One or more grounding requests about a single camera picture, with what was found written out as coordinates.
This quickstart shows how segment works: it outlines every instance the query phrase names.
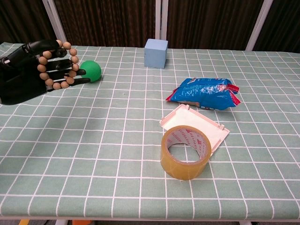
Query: floor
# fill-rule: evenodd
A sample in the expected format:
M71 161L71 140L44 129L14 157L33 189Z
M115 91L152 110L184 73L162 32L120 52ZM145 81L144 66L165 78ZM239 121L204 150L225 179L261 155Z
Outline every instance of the floor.
M19 220L0 220L0 225L19 225ZM96 225L238 225L238 222L147 222L147 221L97 221ZM55 225L55 220L31 220L28 225ZM300 223L269 223L259 225L300 225Z

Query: white pole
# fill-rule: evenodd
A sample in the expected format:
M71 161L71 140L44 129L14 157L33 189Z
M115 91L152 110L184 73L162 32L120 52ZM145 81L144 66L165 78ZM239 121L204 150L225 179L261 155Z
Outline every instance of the white pole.
M252 34L250 36L250 39L248 41L246 51L252 51L254 48L254 45L257 41L257 38L262 30L264 21L266 20L266 17L268 15L269 9L272 5L273 0L264 0L262 4L261 11L259 12L258 18L256 20L255 26L253 28Z
M168 5L169 5L169 0L163 0L162 17L161 17L161 39L162 40L167 40Z
M68 224L68 220L64 220L64 219L58 219L56 220L55 225L67 225Z
M55 4L53 0L43 0L44 7L47 11L49 20L51 22L51 25L53 27L54 33L56 35L56 38L58 40L61 40L62 42L67 41L64 29L60 22L60 17L58 16Z
M155 0L155 39L160 39L161 0Z

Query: tape label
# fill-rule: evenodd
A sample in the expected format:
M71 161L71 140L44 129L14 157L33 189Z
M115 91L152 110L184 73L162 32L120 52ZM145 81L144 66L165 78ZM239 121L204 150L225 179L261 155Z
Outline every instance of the tape label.
M193 130L181 128L172 131L167 136L167 148L178 143L184 143L194 148L199 155L200 161L207 156L207 144L205 139Z

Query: robot finger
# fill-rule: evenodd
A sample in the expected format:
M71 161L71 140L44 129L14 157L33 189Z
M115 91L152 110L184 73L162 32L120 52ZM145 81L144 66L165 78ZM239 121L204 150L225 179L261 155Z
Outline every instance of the robot finger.
M47 92L51 92L53 90L58 90L60 88L67 88L69 86L75 86L75 85L79 85L79 84L89 83L89 82L90 82L89 78L74 79L73 83L67 83L66 80L56 81L53 84L53 87L51 89L48 89Z
M32 61L32 59L47 50L56 50L60 47L56 40L41 40L30 42L17 48L5 57L6 64L19 68Z
M57 61L51 61L48 62L46 67L47 71L52 71L52 70L63 70L72 67L72 61L71 60L57 60Z
M55 59L55 58L63 58L66 55L67 55L67 50L64 48L59 48L59 49L56 49L54 52L51 52L49 60Z
M65 76L69 76L70 71L71 71L70 69L53 71L53 72L48 72L48 75L52 80L55 81L55 80L63 79ZM79 69L77 72L75 72L75 76L77 75L85 75L85 70Z
M84 84L84 83L89 83L90 79L89 78L78 78L78 79L74 79L74 83L70 84L70 86L75 86L78 84Z

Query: green ball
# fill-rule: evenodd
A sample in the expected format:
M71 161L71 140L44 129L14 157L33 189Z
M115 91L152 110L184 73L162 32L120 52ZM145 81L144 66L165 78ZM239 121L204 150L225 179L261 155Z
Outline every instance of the green ball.
M88 60L81 64L80 69L84 69L86 74L83 78L89 78L91 82L101 79L101 67L98 63Z

